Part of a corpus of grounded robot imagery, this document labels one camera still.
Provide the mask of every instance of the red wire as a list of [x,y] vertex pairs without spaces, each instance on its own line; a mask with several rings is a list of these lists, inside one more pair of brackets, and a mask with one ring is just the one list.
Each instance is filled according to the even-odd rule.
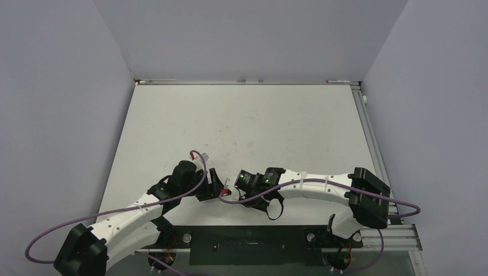
[[351,250],[352,250],[352,243],[349,243],[349,251],[348,251],[348,253],[346,254],[346,256],[344,257],[344,259],[345,259],[345,258],[347,258],[347,257],[348,257],[348,255],[350,255]]
[[170,248],[166,250],[166,256],[168,257],[168,259],[170,259],[169,251],[173,248],[175,244],[176,244],[176,236],[173,236],[173,244],[170,246]]

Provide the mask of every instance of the cable tie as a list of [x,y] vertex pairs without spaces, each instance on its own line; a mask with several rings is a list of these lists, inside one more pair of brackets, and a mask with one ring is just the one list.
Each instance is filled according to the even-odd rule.
[[144,210],[142,209],[142,207],[141,207],[139,204],[135,204],[135,203],[134,203],[134,205],[136,205],[137,207],[139,207],[139,210],[140,210],[142,213],[144,213]]
[[328,181],[329,181],[329,176],[328,176],[328,175],[326,175],[326,176],[325,176],[325,186],[323,187],[323,192],[324,192],[325,194],[327,194],[327,193],[326,193],[326,191],[327,191],[327,186],[329,185],[329,184],[327,184],[327,182],[328,182]]
[[302,194],[302,196],[304,198],[307,198],[304,194],[303,194],[303,180],[305,179],[305,177],[307,177],[307,172],[306,171],[302,171],[300,173],[300,193]]

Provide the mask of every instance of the robotic arm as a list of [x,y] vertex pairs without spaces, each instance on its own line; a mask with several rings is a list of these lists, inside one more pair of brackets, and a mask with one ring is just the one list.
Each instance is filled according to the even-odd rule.
[[[121,210],[121,213],[88,227],[75,226],[54,261],[57,271],[69,276],[105,275],[107,269],[127,255],[169,236],[172,225],[164,214],[178,206],[181,197],[195,196],[199,201],[205,201],[231,194],[215,169],[211,168],[204,176],[204,162],[208,157],[202,158],[181,161],[172,175],[150,187],[128,207],[129,210],[124,208],[123,212]],[[341,244],[350,241],[362,227],[387,227],[387,201],[331,185],[333,182],[386,197],[390,195],[390,188],[364,168],[355,168],[352,174],[315,175],[271,167],[264,174],[241,170],[234,186],[242,200],[221,200],[264,212],[273,199],[278,199],[283,208],[286,198],[297,197],[348,206],[333,214],[327,224],[327,239]]]

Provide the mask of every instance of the white wall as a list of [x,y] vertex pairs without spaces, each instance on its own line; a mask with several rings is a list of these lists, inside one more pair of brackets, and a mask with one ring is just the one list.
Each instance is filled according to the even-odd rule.
[[0,275],[56,275],[24,248],[98,210],[134,82],[91,0],[1,1],[0,37]]
[[407,0],[94,0],[137,78],[363,80]]
[[488,1],[410,0],[363,89],[429,275],[486,275]]

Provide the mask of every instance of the white tabletop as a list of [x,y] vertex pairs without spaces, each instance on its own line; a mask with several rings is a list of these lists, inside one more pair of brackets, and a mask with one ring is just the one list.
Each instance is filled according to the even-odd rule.
[[[375,172],[349,86],[136,86],[100,211],[137,200],[171,174],[190,150],[206,152],[208,168],[233,179],[240,169],[284,167],[313,174]],[[173,225],[327,224],[343,206],[285,200],[282,217],[219,200],[184,198],[165,217]],[[270,216],[280,207],[272,202]]]

